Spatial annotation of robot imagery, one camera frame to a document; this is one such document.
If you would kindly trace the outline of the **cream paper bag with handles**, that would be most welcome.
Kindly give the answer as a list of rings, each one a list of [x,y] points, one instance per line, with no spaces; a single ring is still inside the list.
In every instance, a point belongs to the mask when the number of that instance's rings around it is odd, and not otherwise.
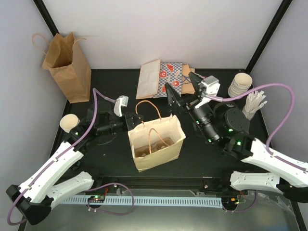
[[[180,121],[176,115],[161,117],[158,108],[154,107],[158,113],[158,119],[142,122],[134,129],[128,131],[128,140],[132,152],[135,167],[139,172],[143,172],[156,166],[178,159],[182,144],[186,135],[184,134]],[[174,144],[161,149],[145,157],[135,157],[135,149],[149,146],[163,138],[170,138]]]

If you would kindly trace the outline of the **single brown cup carrier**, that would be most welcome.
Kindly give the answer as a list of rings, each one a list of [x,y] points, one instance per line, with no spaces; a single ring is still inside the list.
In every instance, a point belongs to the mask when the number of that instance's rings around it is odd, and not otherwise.
[[[135,157],[145,157],[149,154],[153,154],[161,149],[169,147],[174,144],[174,141],[170,138],[163,138],[162,140],[156,141],[154,144],[151,144],[151,147],[143,146],[135,149]]]

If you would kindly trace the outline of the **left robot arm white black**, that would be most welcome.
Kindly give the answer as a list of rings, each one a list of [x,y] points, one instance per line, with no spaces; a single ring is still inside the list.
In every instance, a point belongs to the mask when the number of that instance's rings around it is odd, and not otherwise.
[[[139,125],[144,118],[136,112],[121,112],[121,104],[114,108],[104,102],[95,102],[76,126],[70,129],[55,153],[20,185],[10,185],[6,194],[13,207],[31,225],[41,223],[50,212],[65,199],[91,190],[98,192],[103,188],[103,179],[89,170],[58,183],[62,175],[81,160],[90,149],[98,145],[104,135],[127,132]]]

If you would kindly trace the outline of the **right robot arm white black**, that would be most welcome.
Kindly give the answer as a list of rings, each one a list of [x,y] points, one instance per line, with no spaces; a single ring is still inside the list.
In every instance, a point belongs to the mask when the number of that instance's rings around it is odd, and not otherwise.
[[[220,106],[233,103],[244,95],[227,99],[217,96],[220,83],[214,76],[202,77],[190,72],[189,79],[195,94],[186,100],[180,97],[171,84],[165,83],[171,112],[188,113],[206,143],[216,144],[223,154],[266,170],[265,173],[234,171],[230,177],[219,181],[220,191],[229,194],[234,190],[261,190],[307,203],[308,164],[270,148],[270,140],[263,143],[249,134],[250,121],[236,106],[219,114],[216,112]]]

